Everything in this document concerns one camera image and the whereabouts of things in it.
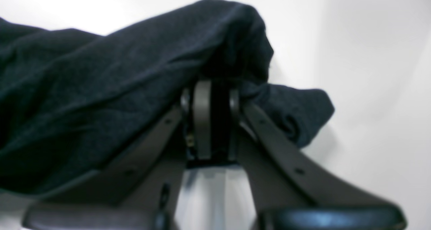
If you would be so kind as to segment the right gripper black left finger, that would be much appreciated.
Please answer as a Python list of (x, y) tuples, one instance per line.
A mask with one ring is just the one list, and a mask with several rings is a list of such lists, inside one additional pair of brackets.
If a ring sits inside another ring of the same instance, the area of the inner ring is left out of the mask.
[(177, 230), (182, 175), (211, 159), (212, 81), (183, 90), (147, 137), (101, 172), (33, 204), (31, 230)]

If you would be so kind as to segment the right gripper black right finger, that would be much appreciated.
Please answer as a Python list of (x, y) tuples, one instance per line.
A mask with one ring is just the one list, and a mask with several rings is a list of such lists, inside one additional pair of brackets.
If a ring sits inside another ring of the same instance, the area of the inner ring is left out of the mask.
[(329, 173), (288, 140), (259, 107), (229, 92), (236, 148), (229, 158), (246, 171), (256, 218), (252, 230), (403, 230), (394, 203)]

